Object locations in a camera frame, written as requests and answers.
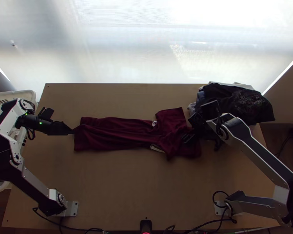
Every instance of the pile of clothes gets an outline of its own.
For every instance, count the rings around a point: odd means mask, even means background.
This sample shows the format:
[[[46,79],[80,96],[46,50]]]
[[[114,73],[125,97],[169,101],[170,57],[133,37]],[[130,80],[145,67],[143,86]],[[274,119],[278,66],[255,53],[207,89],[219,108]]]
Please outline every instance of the pile of clothes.
[[[202,104],[214,100],[219,102],[222,113],[240,117],[248,125],[275,120],[269,101],[249,85],[211,83],[203,86],[198,90],[197,101],[188,109],[192,114],[199,113]],[[156,121],[82,117],[80,125],[74,129],[74,150],[110,151],[141,147],[164,152],[170,160],[175,156],[199,157],[198,138],[219,142],[215,149],[221,145],[222,141],[206,121],[198,128],[189,127],[181,107],[161,110],[155,116]]]
[[[190,115],[200,112],[201,105],[217,100],[222,113],[231,113],[247,125],[274,121],[270,102],[250,85],[210,82],[199,88],[197,101],[188,106]]]

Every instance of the clothing label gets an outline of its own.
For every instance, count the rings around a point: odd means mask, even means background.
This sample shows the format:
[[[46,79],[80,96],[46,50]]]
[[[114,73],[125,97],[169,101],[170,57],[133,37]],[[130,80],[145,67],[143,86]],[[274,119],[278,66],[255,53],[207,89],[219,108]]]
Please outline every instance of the clothing label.
[[[155,150],[155,151],[158,151],[158,152],[161,152],[161,153],[165,153],[158,145],[152,144],[150,146],[150,149]]]

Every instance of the white wall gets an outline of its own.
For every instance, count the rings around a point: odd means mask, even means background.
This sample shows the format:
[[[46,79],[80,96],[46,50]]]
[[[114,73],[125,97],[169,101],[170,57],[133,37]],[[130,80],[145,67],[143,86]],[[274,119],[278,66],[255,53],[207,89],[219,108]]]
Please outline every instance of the white wall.
[[[293,123],[293,65],[264,96],[273,106],[276,121],[271,123]]]

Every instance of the floor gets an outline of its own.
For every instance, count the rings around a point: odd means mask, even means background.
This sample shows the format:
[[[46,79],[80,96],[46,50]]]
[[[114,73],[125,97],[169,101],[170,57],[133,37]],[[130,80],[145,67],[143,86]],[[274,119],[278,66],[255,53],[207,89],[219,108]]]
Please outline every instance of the floor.
[[[282,142],[288,135],[289,128],[293,127],[293,125],[288,124],[261,124],[261,128],[263,131],[263,135],[267,144],[267,148],[272,153],[279,152],[280,146]],[[293,171],[293,141],[289,140],[282,154],[280,156],[280,160],[288,166]],[[14,228],[6,228],[1,227],[5,207],[7,204],[7,200],[9,198],[10,190],[5,190],[0,193],[0,234],[43,234],[46,233],[45,230],[37,230],[37,229],[14,229]],[[283,227],[274,227],[269,229],[271,234],[293,234],[292,229],[287,229]],[[58,230],[48,230],[49,234],[58,234],[60,233]],[[71,231],[71,230],[63,230],[64,234],[79,234],[84,232],[79,231]],[[260,230],[252,232],[253,234],[269,234],[268,230]]]

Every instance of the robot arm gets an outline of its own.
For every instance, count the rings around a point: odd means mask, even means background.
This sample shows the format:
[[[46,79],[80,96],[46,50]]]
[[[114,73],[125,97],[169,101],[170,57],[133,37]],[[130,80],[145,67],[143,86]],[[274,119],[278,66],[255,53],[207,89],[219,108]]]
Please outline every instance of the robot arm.
[[[4,103],[0,115],[0,180],[10,181],[38,203],[46,215],[76,216],[78,202],[67,201],[56,189],[49,189],[25,166],[18,143],[9,136],[12,128],[25,127],[48,135],[73,133],[63,122],[52,121],[52,109],[34,115],[34,105],[20,98]]]
[[[232,214],[251,213],[293,227],[293,172],[252,136],[243,120],[230,113],[216,116],[206,123],[223,142],[244,152],[275,184],[272,198],[250,197],[237,191],[225,199],[225,205]]]

